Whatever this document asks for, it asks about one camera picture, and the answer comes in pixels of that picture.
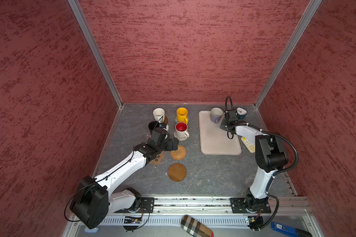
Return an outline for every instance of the plaid eyeglass case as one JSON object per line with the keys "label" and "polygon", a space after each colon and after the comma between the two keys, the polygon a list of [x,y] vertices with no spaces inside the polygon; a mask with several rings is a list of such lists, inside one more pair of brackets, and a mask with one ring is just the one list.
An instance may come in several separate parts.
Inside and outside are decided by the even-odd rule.
{"label": "plaid eyeglass case", "polygon": [[180,226],[194,237],[213,237],[211,229],[188,215],[182,218]]}

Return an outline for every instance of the brown round coaster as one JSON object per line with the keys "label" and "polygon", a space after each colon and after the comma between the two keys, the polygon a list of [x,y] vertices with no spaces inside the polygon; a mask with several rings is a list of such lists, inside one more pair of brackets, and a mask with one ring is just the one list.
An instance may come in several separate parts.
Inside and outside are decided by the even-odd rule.
{"label": "brown round coaster", "polygon": [[172,181],[179,182],[186,177],[186,168],[180,163],[175,163],[170,166],[168,174]]}

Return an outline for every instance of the yellow mug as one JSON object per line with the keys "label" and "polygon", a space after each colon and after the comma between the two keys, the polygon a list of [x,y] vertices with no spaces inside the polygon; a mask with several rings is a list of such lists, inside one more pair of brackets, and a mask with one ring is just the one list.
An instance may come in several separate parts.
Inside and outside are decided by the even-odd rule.
{"label": "yellow mug", "polygon": [[188,124],[189,120],[187,119],[189,112],[186,108],[179,108],[177,109],[177,121],[178,122],[185,122]]}

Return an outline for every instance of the metal bracket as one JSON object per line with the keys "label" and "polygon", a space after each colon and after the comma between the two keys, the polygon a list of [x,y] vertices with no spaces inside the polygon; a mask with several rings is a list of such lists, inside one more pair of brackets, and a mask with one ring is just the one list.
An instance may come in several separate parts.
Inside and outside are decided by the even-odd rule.
{"label": "metal bracket", "polygon": [[[231,201],[232,213],[252,213],[248,211],[246,208],[242,207],[242,203],[244,202],[245,198],[241,197],[232,197],[229,199]],[[261,208],[261,213],[271,213],[270,205],[266,204],[263,208]]]}
{"label": "metal bracket", "polygon": [[[153,197],[141,197],[140,205],[143,205],[145,208],[149,210],[150,213],[153,213],[154,209],[154,199]],[[121,209],[116,211],[115,213],[125,213],[125,214],[133,214],[133,213],[141,213],[142,209],[139,208],[137,211],[132,212],[130,209]]]}

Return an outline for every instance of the gray marble tabletop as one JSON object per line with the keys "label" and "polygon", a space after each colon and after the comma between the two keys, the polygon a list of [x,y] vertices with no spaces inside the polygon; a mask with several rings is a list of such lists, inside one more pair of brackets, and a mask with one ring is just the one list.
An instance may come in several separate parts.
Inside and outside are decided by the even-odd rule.
{"label": "gray marble tabletop", "polygon": [[[169,119],[169,132],[173,137],[176,110],[185,107],[189,112],[188,131],[190,137],[179,144],[184,146],[187,155],[182,160],[174,160],[170,152],[164,152],[165,158],[160,164],[149,163],[133,173],[117,189],[123,191],[132,187],[143,195],[229,195],[243,196],[253,183],[257,171],[255,154],[240,142],[240,155],[205,155],[200,149],[198,113],[211,110],[213,107],[224,109],[224,105],[193,104],[125,104],[118,126],[108,152],[101,163],[99,172],[109,168],[127,157],[133,146],[146,142],[149,133],[147,125],[153,121],[153,110],[161,107]],[[245,120],[261,127],[252,105],[241,105],[248,111]],[[167,175],[170,165],[181,163],[186,167],[187,175],[180,182],[172,181]],[[276,196],[292,196],[283,174],[274,180],[270,193]]]}

